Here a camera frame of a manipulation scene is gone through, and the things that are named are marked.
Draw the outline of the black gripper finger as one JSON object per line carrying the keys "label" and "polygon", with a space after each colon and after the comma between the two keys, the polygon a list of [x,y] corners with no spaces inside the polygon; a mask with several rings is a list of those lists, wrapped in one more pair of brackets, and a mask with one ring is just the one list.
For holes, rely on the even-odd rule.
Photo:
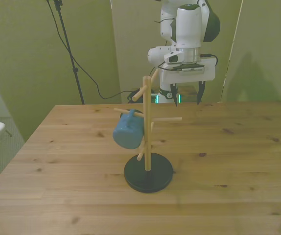
{"label": "black gripper finger", "polygon": [[199,105],[201,100],[202,100],[202,96],[204,94],[204,91],[205,91],[206,82],[205,81],[200,81],[198,83],[198,85],[199,85],[199,90],[198,90],[198,93],[197,93],[196,103]]}
{"label": "black gripper finger", "polygon": [[170,91],[172,93],[172,98],[176,106],[178,106],[178,87],[177,84],[170,85]]}

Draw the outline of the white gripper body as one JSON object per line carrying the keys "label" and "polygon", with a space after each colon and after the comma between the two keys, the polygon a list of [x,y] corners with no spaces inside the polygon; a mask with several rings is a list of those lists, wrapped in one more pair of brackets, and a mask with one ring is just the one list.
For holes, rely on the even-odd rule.
{"label": "white gripper body", "polygon": [[215,57],[202,58],[197,64],[159,65],[160,78],[165,84],[213,81],[215,78]]}

